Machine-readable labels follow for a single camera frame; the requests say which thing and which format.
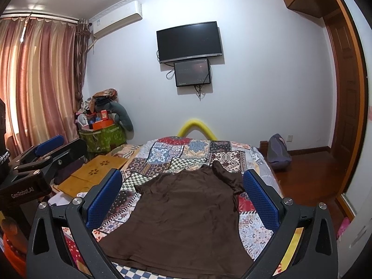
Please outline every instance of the green storage basket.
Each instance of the green storage basket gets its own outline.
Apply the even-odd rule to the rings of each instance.
[[[125,132],[117,124],[92,132],[79,131],[79,133],[87,143],[88,152],[92,153],[108,153],[126,142]]]

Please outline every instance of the pile of clothes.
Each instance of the pile of clothes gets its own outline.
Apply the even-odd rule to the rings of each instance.
[[[87,125],[104,120],[102,112],[107,113],[113,122],[123,129],[133,131],[133,124],[127,111],[118,103],[118,92],[112,88],[96,93],[81,104],[81,109],[76,113],[79,128],[83,130]]]

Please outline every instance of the air conditioner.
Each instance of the air conditioner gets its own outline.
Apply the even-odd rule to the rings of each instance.
[[[142,20],[142,6],[138,1],[123,5],[93,22],[94,37],[99,39],[131,23]]]

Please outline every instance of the brown t-shirt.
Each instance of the brown t-shirt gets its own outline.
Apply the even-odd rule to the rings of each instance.
[[[190,279],[240,278],[253,263],[239,236],[240,173],[215,161],[135,188],[134,212],[99,243],[112,261]]]

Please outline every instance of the wall-mounted tv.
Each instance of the wall-mounted tv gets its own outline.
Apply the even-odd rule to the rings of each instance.
[[[222,55],[217,22],[183,25],[156,34],[160,63]]]

